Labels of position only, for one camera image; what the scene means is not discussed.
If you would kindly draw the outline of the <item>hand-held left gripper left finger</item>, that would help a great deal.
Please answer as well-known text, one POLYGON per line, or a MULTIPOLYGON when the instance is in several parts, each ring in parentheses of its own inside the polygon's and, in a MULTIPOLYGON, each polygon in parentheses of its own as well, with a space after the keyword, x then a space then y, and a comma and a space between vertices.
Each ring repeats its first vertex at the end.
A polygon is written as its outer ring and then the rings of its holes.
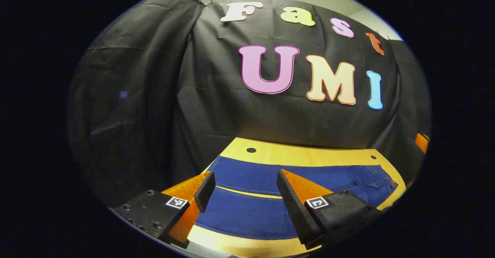
POLYGON ((146 190, 115 211, 156 239, 186 248, 188 235, 205 212, 215 186, 214 172, 207 171, 165 191, 146 190))

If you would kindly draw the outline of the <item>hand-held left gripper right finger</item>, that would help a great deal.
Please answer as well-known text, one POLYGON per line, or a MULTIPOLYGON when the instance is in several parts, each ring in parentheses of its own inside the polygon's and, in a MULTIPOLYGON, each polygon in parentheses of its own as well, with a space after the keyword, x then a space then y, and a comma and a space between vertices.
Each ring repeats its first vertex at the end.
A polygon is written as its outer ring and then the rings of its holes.
POLYGON ((338 244, 382 215, 349 190, 334 192, 285 169, 277 173, 277 187, 307 250, 338 244))

